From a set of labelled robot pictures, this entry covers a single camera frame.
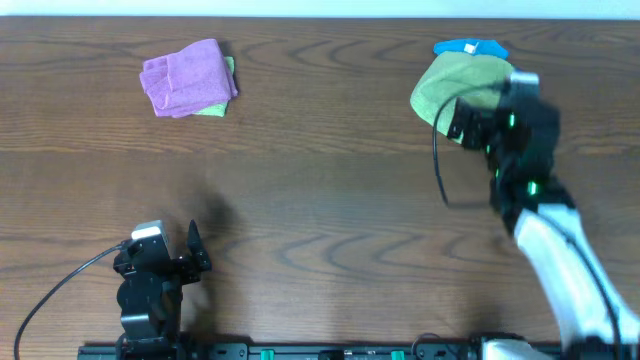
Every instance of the wood grain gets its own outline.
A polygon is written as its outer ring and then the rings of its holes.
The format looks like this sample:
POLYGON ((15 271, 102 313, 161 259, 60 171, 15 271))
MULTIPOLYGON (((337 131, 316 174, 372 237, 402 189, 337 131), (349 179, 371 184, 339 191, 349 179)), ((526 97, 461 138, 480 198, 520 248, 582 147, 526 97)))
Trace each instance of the wood grain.
MULTIPOLYGON (((558 173, 595 251, 640 311, 640 24, 587 21, 4 18, 0 22, 0 358, 59 279, 161 218, 195 218, 214 272, 185 288, 203 338, 409 342, 558 332, 486 206, 477 154, 442 143, 409 96, 437 41, 497 39, 563 112, 558 173), (155 118, 143 60, 213 37, 236 60, 225 118, 155 118)), ((121 332, 112 258, 27 328, 25 359, 121 332)))

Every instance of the green led light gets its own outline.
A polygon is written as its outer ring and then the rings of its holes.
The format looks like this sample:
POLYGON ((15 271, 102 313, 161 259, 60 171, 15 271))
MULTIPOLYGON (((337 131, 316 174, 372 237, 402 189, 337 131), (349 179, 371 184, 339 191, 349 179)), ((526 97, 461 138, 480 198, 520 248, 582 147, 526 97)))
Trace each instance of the green led light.
POLYGON ((527 191, 529 192, 529 195, 533 196, 537 194, 539 190, 538 188, 539 188, 538 184, 536 184, 533 181, 529 181, 529 186, 527 187, 527 191))
POLYGON ((275 351, 262 350, 260 351, 260 360, 273 360, 275 358, 275 351))

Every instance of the purple towel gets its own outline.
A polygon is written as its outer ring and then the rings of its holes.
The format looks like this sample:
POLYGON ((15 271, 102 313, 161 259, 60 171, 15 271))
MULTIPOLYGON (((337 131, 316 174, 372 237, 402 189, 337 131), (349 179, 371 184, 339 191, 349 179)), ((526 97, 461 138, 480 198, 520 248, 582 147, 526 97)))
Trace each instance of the purple towel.
POLYGON ((156 116, 179 118, 238 95, 233 76, 214 39, 147 60, 140 73, 156 116))

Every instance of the green cloth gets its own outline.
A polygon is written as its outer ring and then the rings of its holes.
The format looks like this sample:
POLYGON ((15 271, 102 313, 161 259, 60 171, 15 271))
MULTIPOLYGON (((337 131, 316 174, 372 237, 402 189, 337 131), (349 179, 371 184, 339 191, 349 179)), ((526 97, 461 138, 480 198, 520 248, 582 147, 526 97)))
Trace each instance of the green cloth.
MULTIPOLYGON (((511 64, 491 55, 470 55, 446 51, 438 56, 422 75, 411 94, 411 107, 422 120, 433 125, 438 108, 448 97, 469 87, 505 80, 514 68, 511 64)), ((470 105, 495 109, 500 94, 495 91, 478 91, 462 96, 470 105)), ((438 131, 447 134, 453 118, 455 101, 451 101, 440 114, 438 131)), ((462 136, 455 139, 462 141, 462 136)))
MULTIPOLYGON (((234 70, 235 70, 235 64, 233 62, 233 58, 231 56, 225 56, 224 58, 227 61, 227 66, 229 66, 229 70, 231 70, 231 74, 233 74, 234 70)), ((221 104, 215 104, 215 105, 211 105, 208 108, 204 108, 200 111, 198 111, 197 113, 195 113, 195 115, 205 115, 205 116, 220 116, 223 117, 225 111, 227 111, 227 104, 229 102, 224 102, 221 104)))

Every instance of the black cable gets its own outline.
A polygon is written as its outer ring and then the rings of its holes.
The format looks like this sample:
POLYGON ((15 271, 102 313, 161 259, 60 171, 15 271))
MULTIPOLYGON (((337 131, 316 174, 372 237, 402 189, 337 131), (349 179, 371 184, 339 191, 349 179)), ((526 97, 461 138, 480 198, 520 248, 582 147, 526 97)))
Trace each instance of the black cable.
POLYGON ((618 315, 616 311, 613 309, 613 304, 611 303, 611 299, 607 295, 607 292, 604 290, 604 285, 602 281, 600 281, 600 277, 596 274, 596 270, 593 268, 593 265, 589 262, 589 258, 587 254, 582 250, 582 248, 577 244, 576 239, 569 233, 567 233, 560 225, 558 225, 552 219, 547 218, 546 216, 536 214, 542 221, 547 223, 551 228, 557 231, 562 237, 565 238, 567 244, 571 245, 578 254, 578 257, 587 268, 591 277, 593 277, 593 281, 596 283, 596 287, 598 288, 598 292, 602 297, 602 301, 604 301, 604 305, 607 308, 607 314, 611 319, 611 330, 613 331, 613 346, 616 349, 616 358, 618 360, 622 359, 624 351, 622 349, 622 337, 620 335, 620 325, 618 323, 618 315))
MULTIPOLYGON (((420 335, 418 335, 418 337, 416 337, 416 339, 413 341, 413 344, 411 344, 411 355, 416 355, 416 345, 418 344, 418 341, 426 338, 426 337, 432 337, 435 339, 442 339, 440 337, 440 335, 436 334, 436 333, 422 333, 420 335)), ((450 353, 453 354, 453 356, 456 357, 456 359, 459 359, 458 357, 458 352, 457 351, 453 351, 453 349, 451 349, 451 347, 449 346, 449 344, 444 344, 444 346, 447 348, 447 350, 449 350, 450 353)))
POLYGON ((459 98, 460 96, 468 95, 470 93, 480 91, 480 90, 493 90, 493 91, 501 91, 505 87, 504 82, 497 82, 492 84, 478 85, 474 87, 470 87, 464 90, 460 90, 457 93, 449 96, 447 100, 445 100, 442 105, 438 108, 436 112, 436 116, 433 118, 433 133, 431 135, 433 140, 433 168, 436 173, 436 179, 438 180, 438 187, 440 188, 440 195, 442 195, 442 201, 445 205, 449 205, 449 199, 447 198, 447 193, 444 191, 444 185, 442 185, 442 178, 440 177, 440 166, 438 164, 438 144, 436 139, 438 138, 438 120, 440 119, 440 115, 445 107, 454 99, 459 98))
POLYGON ((22 325, 20 325, 20 329, 18 329, 18 333, 16 334, 16 339, 13 342, 13 358, 15 360, 20 360, 20 339, 22 338, 22 333, 24 333, 24 329, 27 327, 27 324, 29 323, 29 321, 31 321, 31 318, 36 314, 36 312, 38 310, 40 310, 42 305, 44 305, 44 303, 46 303, 47 300, 49 300, 49 298, 53 294, 55 294, 55 292, 58 291, 58 289, 60 289, 62 287, 62 285, 66 284, 69 280, 71 280, 71 278, 73 278, 74 276, 78 275, 82 270, 87 268, 89 265, 95 263, 96 261, 102 259, 103 257, 109 255, 110 253, 112 253, 112 252, 114 252, 116 250, 122 250, 123 244, 125 242, 126 241, 123 241, 122 243, 112 247, 111 249, 104 251, 100 255, 94 257, 93 259, 91 259, 91 260, 87 261, 86 263, 84 263, 79 268, 75 269, 71 274, 67 275, 64 279, 62 279, 62 281, 60 281, 58 283, 58 285, 54 286, 53 289, 51 289, 51 291, 49 291, 47 293, 47 295, 45 295, 42 298, 42 300, 40 300, 40 302, 33 308, 33 310, 31 310, 29 315, 27 315, 27 317, 24 319, 24 321, 22 322, 22 325))

